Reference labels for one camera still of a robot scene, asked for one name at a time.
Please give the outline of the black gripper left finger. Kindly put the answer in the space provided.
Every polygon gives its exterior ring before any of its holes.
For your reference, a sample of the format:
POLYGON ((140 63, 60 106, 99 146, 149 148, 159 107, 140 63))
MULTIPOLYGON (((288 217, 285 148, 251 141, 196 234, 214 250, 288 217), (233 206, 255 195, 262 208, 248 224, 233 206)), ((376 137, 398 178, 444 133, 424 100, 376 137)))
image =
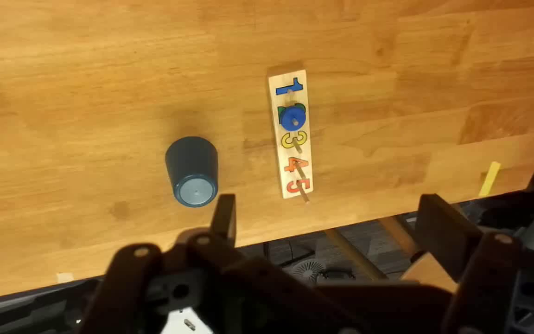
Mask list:
POLYGON ((225 241, 227 245, 235 245, 235 223, 236 223, 235 197, 220 195, 216 198, 209 232, 225 241))

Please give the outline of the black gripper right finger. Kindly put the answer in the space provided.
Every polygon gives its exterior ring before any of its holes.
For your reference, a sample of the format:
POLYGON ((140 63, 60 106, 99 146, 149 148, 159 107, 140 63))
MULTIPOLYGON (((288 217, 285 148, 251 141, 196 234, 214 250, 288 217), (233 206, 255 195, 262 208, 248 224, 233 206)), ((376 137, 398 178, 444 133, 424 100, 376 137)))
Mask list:
POLYGON ((457 280, 474 252, 481 232, 459 210, 435 193, 418 198, 414 239, 452 280, 457 280))

